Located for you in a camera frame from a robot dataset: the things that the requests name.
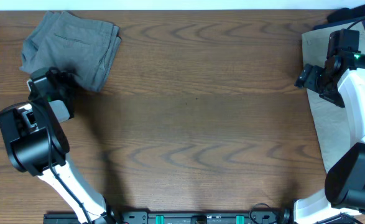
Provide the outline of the grey shorts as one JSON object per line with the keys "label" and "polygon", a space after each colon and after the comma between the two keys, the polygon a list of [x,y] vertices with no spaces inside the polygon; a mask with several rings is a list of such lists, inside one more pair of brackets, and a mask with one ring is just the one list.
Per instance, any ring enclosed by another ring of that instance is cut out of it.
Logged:
{"label": "grey shorts", "polygon": [[67,11],[47,11],[23,41],[20,70],[33,73],[56,67],[74,73],[82,88],[100,92],[121,41],[119,27],[110,22],[82,19]]}

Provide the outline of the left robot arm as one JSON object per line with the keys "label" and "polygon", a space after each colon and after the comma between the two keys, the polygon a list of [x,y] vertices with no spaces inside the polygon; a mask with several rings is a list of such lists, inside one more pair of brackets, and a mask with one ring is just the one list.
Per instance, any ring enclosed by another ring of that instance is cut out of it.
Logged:
{"label": "left robot arm", "polygon": [[117,223],[122,217],[81,175],[61,123],[74,117],[74,75],[41,68],[27,81],[29,97],[0,111],[0,130],[12,166],[49,184],[73,213],[49,213],[44,223]]}

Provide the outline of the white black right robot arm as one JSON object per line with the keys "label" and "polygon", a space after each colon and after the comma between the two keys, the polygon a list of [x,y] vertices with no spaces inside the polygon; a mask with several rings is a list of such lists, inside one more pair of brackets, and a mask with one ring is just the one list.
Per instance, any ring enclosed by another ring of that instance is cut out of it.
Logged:
{"label": "white black right robot arm", "polygon": [[328,171],[325,186],[293,206],[294,223],[356,223],[365,215],[365,55],[342,51],[324,67],[306,64],[296,87],[346,111],[350,149]]}

